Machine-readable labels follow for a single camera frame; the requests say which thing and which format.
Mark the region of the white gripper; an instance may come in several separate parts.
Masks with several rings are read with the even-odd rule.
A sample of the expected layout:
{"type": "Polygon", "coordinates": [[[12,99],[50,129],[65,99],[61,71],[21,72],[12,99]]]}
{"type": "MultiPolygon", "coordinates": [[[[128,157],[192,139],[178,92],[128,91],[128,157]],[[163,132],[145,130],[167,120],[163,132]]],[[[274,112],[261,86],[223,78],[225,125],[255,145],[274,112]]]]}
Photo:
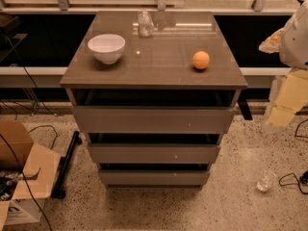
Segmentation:
{"type": "MultiPolygon", "coordinates": [[[[272,54],[280,51],[283,29],[278,29],[267,37],[259,50],[272,54]]],[[[285,129],[308,103],[308,71],[292,69],[287,76],[276,77],[269,92],[269,104],[266,107],[263,129],[267,133],[277,133],[285,129]]]]}

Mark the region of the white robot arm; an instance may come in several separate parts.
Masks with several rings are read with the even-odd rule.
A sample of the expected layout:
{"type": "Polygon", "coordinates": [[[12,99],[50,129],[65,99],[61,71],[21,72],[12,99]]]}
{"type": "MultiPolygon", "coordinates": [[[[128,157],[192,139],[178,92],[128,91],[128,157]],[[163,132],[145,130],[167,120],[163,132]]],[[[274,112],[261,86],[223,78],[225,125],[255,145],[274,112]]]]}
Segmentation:
{"type": "Polygon", "coordinates": [[[259,45],[264,53],[278,53],[291,70],[271,84],[263,127],[268,133],[286,128],[308,103],[308,1],[302,2],[285,26],[259,45]]]}

